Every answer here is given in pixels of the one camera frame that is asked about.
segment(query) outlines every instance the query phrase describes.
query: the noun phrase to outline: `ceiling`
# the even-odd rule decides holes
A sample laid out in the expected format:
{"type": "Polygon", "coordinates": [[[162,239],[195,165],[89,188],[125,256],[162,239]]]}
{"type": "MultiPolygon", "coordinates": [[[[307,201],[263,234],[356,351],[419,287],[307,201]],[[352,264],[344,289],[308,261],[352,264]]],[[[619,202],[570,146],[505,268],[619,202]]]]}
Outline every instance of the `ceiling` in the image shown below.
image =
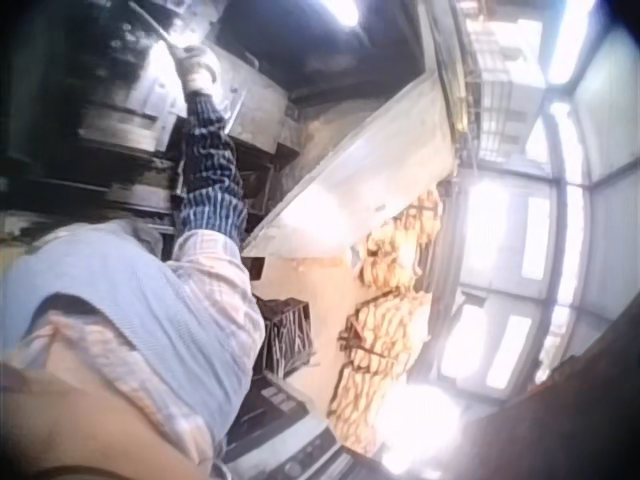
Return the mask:
{"type": "Polygon", "coordinates": [[[249,63],[257,60],[297,104],[392,95],[423,68],[412,3],[357,0],[360,22],[350,29],[320,0],[232,0],[216,40],[249,63]]]}

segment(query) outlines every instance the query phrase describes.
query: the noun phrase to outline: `floor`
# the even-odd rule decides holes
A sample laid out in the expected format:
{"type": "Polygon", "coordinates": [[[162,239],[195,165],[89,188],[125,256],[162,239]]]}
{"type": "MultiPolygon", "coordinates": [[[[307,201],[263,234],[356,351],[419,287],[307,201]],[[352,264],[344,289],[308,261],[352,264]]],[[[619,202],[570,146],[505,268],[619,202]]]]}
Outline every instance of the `floor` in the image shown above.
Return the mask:
{"type": "Polygon", "coordinates": [[[264,299],[294,297],[309,302],[315,356],[288,381],[325,413],[344,363],[337,338],[355,306],[376,295],[363,287],[346,258],[268,258],[253,291],[264,299]]]}

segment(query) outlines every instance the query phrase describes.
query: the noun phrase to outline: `person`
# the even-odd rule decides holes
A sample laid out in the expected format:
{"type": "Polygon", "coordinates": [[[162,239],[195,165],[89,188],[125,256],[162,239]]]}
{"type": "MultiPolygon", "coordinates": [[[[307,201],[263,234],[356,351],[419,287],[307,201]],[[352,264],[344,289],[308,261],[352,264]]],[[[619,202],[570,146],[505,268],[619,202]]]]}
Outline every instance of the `person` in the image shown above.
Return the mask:
{"type": "Polygon", "coordinates": [[[220,64],[203,46],[174,60],[188,118],[171,261],[144,225],[78,224],[0,285],[2,376],[18,379],[3,380],[2,437],[30,474],[206,478],[248,391],[264,322],[240,259],[247,209],[215,106],[220,64]]]}

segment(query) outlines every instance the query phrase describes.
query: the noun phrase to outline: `white glove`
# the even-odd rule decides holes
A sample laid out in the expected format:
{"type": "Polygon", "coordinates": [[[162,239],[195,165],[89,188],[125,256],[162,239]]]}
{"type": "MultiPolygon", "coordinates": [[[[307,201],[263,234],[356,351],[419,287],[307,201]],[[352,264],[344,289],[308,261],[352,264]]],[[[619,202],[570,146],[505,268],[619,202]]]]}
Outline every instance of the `white glove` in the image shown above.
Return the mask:
{"type": "Polygon", "coordinates": [[[211,95],[215,105],[220,106],[223,97],[222,67],[215,54],[203,45],[170,49],[176,63],[182,89],[187,95],[201,92],[211,95]]]}

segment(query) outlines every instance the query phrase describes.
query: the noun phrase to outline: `checkered sleeve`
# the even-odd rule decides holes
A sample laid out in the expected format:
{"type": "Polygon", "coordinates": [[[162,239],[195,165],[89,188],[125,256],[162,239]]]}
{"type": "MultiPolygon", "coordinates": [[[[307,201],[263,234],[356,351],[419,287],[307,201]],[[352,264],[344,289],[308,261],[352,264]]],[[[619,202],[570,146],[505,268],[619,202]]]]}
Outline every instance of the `checkered sleeve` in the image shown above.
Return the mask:
{"type": "Polygon", "coordinates": [[[194,92],[186,100],[183,232],[213,230],[239,245],[247,206],[234,146],[224,133],[225,119],[208,95],[194,92]]]}

